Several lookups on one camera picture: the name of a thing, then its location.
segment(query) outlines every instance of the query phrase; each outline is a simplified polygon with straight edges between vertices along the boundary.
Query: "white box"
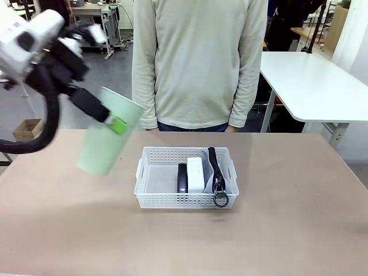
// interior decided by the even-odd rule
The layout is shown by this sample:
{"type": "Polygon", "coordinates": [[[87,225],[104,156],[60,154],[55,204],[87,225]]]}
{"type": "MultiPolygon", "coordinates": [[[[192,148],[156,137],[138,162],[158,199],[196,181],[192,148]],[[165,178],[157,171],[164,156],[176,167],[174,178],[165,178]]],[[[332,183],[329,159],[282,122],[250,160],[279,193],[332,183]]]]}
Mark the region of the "white box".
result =
{"type": "Polygon", "coordinates": [[[205,180],[203,176],[203,166],[201,157],[188,157],[188,193],[201,194],[205,190],[205,180]]]}

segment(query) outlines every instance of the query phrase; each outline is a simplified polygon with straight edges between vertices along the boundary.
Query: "tan table surface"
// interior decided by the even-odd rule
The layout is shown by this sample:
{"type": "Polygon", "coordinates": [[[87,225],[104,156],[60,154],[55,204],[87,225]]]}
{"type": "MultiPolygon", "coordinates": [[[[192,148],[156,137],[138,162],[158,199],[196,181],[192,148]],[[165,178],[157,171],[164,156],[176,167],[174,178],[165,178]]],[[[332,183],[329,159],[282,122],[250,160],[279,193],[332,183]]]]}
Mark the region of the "tan table surface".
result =
{"type": "MultiPolygon", "coordinates": [[[[298,35],[306,38],[306,39],[312,39],[313,37],[313,33],[315,32],[315,29],[316,28],[313,28],[313,27],[304,27],[304,28],[291,28],[291,30],[294,32],[294,33],[297,33],[298,35]]],[[[321,37],[320,41],[319,41],[319,37],[320,35],[318,34],[317,35],[317,38],[316,38],[316,42],[317,43],[323,43],[324,42],[324,38],[321,37]]]]}
{"type": "Polygon", "coordinates": [[[75,167],[84,131],[0,177],[0,271],[26,275],[346,276],[368,272],[368,192],[316,135],[144,133],[108,177],[75,167]],[[232,210],[142,210],[144,146],[228,147],[232,210]]]}
{"type": "Polygon", "coordinates": [[[108,4],[102,4],[101,6],[98,4],[85,4],[84,6],[81,7],[72,7],[72,10],[89,10],[89,9],[95,9],[95,10],[101,10],[105,7],[107,7],[108,4]]]}

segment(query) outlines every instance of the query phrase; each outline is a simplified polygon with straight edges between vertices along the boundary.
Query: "basket handle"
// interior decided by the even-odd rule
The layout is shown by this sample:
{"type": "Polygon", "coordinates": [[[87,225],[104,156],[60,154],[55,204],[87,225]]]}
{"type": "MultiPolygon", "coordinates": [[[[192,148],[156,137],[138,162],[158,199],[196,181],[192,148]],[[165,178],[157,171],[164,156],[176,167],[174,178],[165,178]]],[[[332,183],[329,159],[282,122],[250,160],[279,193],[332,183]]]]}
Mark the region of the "basket handle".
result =
{"type": "Polygon", "coordinates": [[[234,161],[231,158],[230,158],[229,171],[231,173],[231,177],[234,179],[234,181],[236,181],[237,175],[235,172],[234,161]]]}
{"type": "Polygon", "coordinates": [[[138,180],[138,177],[139,177],[140,172],[142,171],[141,166],[142,166],[142,158],[139,159],[139,161],[138,161],[138,167],[137,167],[137,172],[136,172],[136,179],[137,180],[138,180]]]}

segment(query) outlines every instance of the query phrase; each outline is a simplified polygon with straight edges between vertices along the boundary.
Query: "perforated basket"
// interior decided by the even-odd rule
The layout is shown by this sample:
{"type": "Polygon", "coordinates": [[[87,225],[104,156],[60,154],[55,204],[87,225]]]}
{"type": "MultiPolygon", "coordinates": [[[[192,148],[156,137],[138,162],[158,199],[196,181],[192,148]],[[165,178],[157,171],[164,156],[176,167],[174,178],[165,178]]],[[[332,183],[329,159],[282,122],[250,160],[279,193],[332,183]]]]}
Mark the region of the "perforated basket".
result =
{"type": "MultiPolygon", "coordinates": [[[[141,208],[218,209],[214,194],[177,193],[178,164],[187,163],[188,157],[200,157],[204,148],[145,147],[136,173],[136,195],[141,208]]],[[[226,194],[230,209],[239,195],[234,163],[227,148],[216,148],[218,164],[227,180],[226,194]]],[[[218,201],[224,204],[225,199],[218,201]]]]}

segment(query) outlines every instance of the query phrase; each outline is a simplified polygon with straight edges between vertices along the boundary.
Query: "green plastic cup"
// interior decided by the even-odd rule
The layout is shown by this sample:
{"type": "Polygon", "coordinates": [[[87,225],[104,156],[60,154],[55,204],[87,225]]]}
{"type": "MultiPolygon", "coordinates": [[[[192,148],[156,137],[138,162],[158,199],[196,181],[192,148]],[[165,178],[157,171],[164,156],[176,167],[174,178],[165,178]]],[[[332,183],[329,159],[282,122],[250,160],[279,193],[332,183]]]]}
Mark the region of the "green plastic cup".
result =
{"type": "Polygon", "coordinates": [[[100,100],[128,126],[119,135],[108,125],[94,121],[88,128],[78,167],[91,174],[107,175],[138,124],[143,107],[105,87],[102,87],[100,100]]]}

